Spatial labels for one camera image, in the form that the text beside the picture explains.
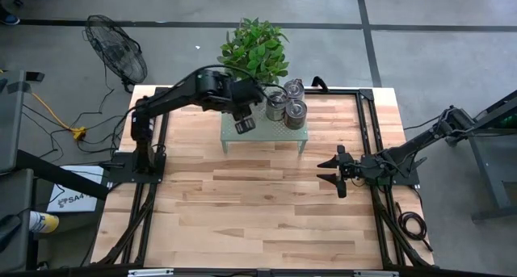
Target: concrete floor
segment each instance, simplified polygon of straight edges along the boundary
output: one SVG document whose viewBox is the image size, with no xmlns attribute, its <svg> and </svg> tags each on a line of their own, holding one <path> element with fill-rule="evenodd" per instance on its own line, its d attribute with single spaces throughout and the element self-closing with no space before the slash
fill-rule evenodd
<svg viewBox="0 0 517 277">
<path fill-rule="evenodd" d="M 242 16 L 273 22 L 360 23 L 357 0 L 24 0 L 22 19 L 85 19 L 104 14 L 112 19 L 149 21 L 235 22 Z M 515 0 L 366 0 L 371 23 L 442 25 L 516 25 Z M 146 84 L 171 84 L 184 74 L 215 62 L 225 40 L 220 28 L 136 28 L 125 31 L 143 49 L 149 67 Z M 289 29 L 289 72 L 309 84 L 319 75 L 331 86 L 372 86 L 362 31 Z M 393 87 L 405 126 L 420 124 L 451 104 L 471 115 L 515 89 L 517 33 L 374 31 L 373 43 L 382 85 Z M 0 67 L 46 73 L 33 90 L 65 122 L 81 111 L 94 111 L 106 93 L 103 64 L 81 27 L 2 27 Z M 130 99 L 108 71 L 116 91 L 102 115 L 83 125 L 120 115 Z M 35 100 L 27 105 L 44 111 Z M 49 131 L 51 124 L 34 117 Z M 95 141 L 115 123 L 88 133 Z M 412 137 L 422 130 L 406 133 Z M 48 136 L 23 122 L 22 149 L 36 155 L 49 150 Z M 65 156 L 57 164 L 108 159 L 108 153 L 78 151 L 70 135 L 57 140 Z M 97 145 L 90 149 L 108 146 Z M 492 206 L 467 142 L 452 149 L 439 142 L 419 155 L 424 212 L 435 262 L 447 269 L 517 275 L 517 218 L 475 225 L 470 214 Z M 47 157 L 52 160 L 58 153 Z M 77 266 L 95 227 L 50 240 L 52 267 Z"/>
</svg>

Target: metal can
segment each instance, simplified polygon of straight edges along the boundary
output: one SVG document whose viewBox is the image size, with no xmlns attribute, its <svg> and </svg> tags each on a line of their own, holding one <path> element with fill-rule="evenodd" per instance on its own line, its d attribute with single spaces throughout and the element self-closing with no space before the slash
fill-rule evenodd
<svg viewBox="0 0 517 277">
<path fill-rule="evenodd" d="M 301 100 L 291 100 L 285 107 L 285 126 L 290 129 L 300 129 L 305 125 L 307 105 Z"/>
<path fill-rule="evenodd" d="M 301 83 L 301 79 L 294 79 L 284 84 L 285 90 L 288 92 L 290 99 L 302 100 L 304 98 L 304 85 Z"/>
<path fill-rule="evenodd" d="M 288 95 L 283 90 L 271 92 L 267 96 L 266 116 L 269 120 L 278 121 L 284 118 Z"/>
</svg>

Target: wooden table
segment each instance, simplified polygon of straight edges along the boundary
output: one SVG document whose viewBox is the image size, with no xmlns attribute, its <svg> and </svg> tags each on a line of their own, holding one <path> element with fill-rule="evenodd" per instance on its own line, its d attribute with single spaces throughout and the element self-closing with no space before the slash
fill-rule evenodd
<svg viewBox="0 0 517 277">
<path fill-rule="evenodd" d="M 131 104 L 152 95 L 155 87 L 136 86 Z M 374 88 L 373 93 L 385 148 L 404 143 L 394 90 Z M 154 205 L 147 267 L 381 268 L 367 186 L 348 181 L 348 195 L 339 199 L 335 187 L 316 177 L 332 173 L 316 165 L 333 157 L 336 145 L 345 145 L 354 158 L 364 153 L 355 99 L 309 95 L 306 102 L 309 141 L 301 156 L 296 143 L 274 142 L 232 143 L 224 154 L 220 113 L 194 106 L 171 112 L 166 175 Z M 129 130 L 127 120 L 123 151 L 135 149 Z M 123 184 L 108 196 L 92 262 L 104 257 L 126 229 L 134 189 Z M 393 197 L 402 210 L 422 215 L 411 189 L 394 187 Z M 386 236 L 395 260 L 393 238 Z M 411 244 L 433 263 L 423 243 Z"/>
</svg>

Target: black fan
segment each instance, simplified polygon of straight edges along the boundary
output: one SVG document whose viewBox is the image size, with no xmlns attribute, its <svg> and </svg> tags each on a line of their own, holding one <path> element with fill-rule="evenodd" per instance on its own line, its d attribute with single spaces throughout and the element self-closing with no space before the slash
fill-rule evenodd
<svg viewBox="0 0 517 277">
<path fill-rule="evenodd" d="M 122 79 L 124 89 L 142 83 L 147 77 L 147 65 L 140 45 L 115 22 L 104 15 L 91 15 L 86 21 L 86 37 L 104 64 Z"/>
</svg>

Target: potted plant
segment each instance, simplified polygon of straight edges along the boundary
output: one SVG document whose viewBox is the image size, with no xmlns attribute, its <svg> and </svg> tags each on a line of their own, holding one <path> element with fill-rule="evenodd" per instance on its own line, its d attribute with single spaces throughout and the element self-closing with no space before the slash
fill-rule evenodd
<svg viewBox="0 0 517 277">
<path fill-rule="evenodd" d="M 289 42 L 280 27 L 271 23 L 259 22 L 259 18 L 251 21 L 242 19 L 239 27 L 233 31 L 233 38 L 226 32 L 226 44 L 221 46 L 222 56 L 217 60 L 225 65 L 231 65 L 249 71 L 261 83 L 279 84 L 279 77 L 288 75 L 285 61 L 284 46 L 280 38 Z M 227 70 L 236 78 L 248 78 L 242 72 Z"/>
</svg>

